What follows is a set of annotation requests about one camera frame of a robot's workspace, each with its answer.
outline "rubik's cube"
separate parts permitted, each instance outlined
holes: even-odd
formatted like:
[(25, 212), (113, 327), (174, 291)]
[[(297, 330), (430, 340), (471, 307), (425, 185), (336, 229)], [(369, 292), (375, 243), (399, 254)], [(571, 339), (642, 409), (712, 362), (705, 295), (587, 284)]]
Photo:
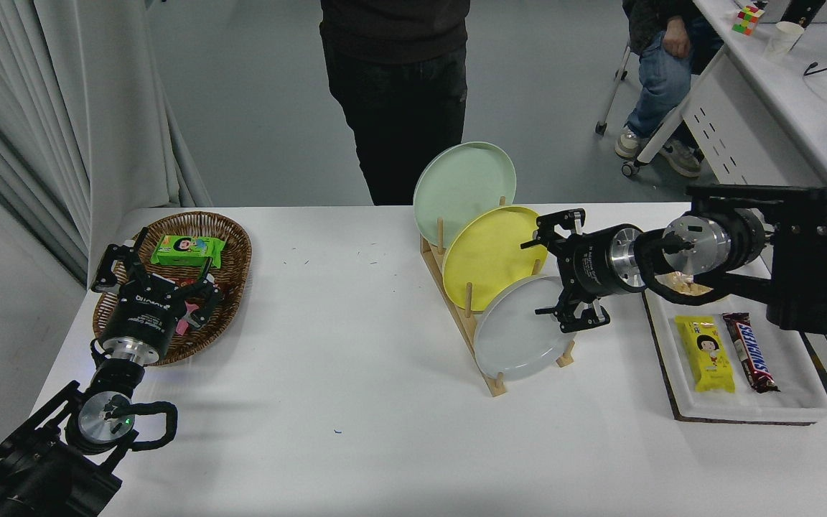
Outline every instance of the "rubik's cube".
[(764, 9), (758, 9), (755, 6), (742, 7), (742, 10), (736, 14), (736, 25), (733, 25), (732, 29), (746, 36), (752, 36), (752, 30), (758, 25), (758, 19), (764, 13)]

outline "white table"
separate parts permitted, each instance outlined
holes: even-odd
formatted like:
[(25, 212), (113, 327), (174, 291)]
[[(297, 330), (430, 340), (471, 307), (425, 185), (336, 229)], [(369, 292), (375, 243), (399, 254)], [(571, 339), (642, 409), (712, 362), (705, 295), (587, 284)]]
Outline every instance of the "white table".
[(649, 162), (685, 120), (720, 183), (827, 185), (827, 23), (812, 23), (781, 62), (762, 57), (774, 30), (733, 32), (732, 0), (695, 0), (724, 46), (663, 131), (640, 153)]
[[(788, 55), (780, 62), (770, 62), (762, 58), (762, 52), (774, 32), (774, 24), (761, 23), (752, 36), (745, 36), (732, 30), (729, 13), (738, 10), (732, 0), (695, 0), (695, 4), (716, 27), (736, 69), (783, 130), (778, 134), (777, 128), (766, 128), (764, 134), (756, 135), (757, 143), (789, 138), (827, 185), (827, 72), (803, 77), (812, 62), (818, 63), (817, 68), (827, 66), (827, 23), (810, 24)], [(749, 109), (753, 105), (754, 102), (745, 101), (739, 110), (746, 122), (750, 122)]]
[[(647, 230), (687, 204), (583, 206), (590, 231)], [(137, 210), (118, 240), (172, 212)], [(177, 438), (127, 455), (103, 515), (827, 515), (827, 418), (676, 421), (637, 295), (604, 301), (613, 323), (577, 337), (574, 364), (494, 399), (410, 207), (218, 212), (252, 239), (249, 289), (216, 343), (146, 370), (134, 401), (177, 405)], [(95, 301), (38, 404), (88, 385)]]

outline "sneaker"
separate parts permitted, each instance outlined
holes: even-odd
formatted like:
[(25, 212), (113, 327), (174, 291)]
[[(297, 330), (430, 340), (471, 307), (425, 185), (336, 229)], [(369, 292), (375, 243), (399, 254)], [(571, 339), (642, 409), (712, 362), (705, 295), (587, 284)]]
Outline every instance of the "sneaker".
[(682, 144), (677, 138), (669, 138), (665, 141), (663, 148), (659, 150), (669, 165), (684, 177), (700, 176), (700, 162), (691, 153), (688, 146)]
[(635, 158), (640, 151), (640, 137), (631, 128), (624, 126), (615, 141), (615, 153), (622, 158)]

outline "candy bar wrapper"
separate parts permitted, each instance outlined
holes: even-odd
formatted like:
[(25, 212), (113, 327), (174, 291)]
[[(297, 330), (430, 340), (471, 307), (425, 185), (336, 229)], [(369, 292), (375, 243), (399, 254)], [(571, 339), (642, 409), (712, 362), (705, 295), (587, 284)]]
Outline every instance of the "candy bar wrapper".
[(719, 337), (716, 320), (708, 315), (676, 315), (678, 333), (695, 377), (695, 391), (736, 391), (732, 364)]
[(223, 265), (223, 248), (225, 241), (204, 236), (163, 236), (155, 252), (151, 255), (152, 264), (163, 266), (197, 266), (212, 259), (212, 267)]
[(780, 391), (771, 370), (768, 370), (765, 357), (758, 348), (758, 339), (752, 330), (752, 321), (749, 320), (749, 313), (726, 313), (723, 315), (726, 322), (726, 330), (732, 337), (732, 346), (736, 348), (736, 355), (739, 357), (739, 364), (749, 385), (758, 393), (768, 391)]

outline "yellow snack package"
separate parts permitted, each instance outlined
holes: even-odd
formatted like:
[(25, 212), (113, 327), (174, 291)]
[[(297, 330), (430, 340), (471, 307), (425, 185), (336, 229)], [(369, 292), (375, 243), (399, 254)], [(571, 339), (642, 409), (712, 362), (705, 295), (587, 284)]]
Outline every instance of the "yellow snack package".
[(695, 391), (725, 389), (734, 393), (732, 365), (716, 320), (708, 315), (676, 315), (676, 326), (695, 376)]

